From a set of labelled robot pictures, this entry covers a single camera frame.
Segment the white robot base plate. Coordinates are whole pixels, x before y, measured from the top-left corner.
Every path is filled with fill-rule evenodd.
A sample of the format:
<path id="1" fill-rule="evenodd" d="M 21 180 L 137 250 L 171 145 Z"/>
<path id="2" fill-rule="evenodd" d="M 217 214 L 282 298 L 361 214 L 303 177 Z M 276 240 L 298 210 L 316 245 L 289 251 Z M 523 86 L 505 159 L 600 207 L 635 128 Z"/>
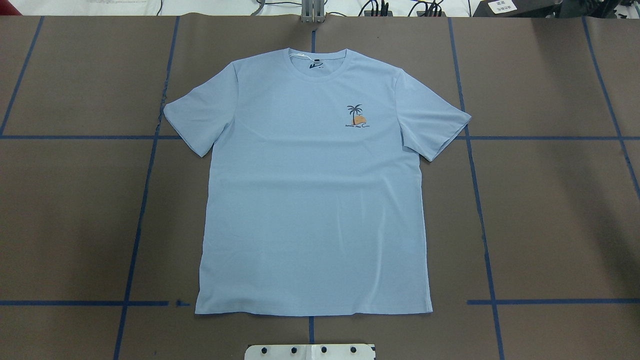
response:
<path id="1" fill-rule="evenodd" d="M 256 344 L 247 347 L 245 360 L 375 360 L 374 344 Z"/>

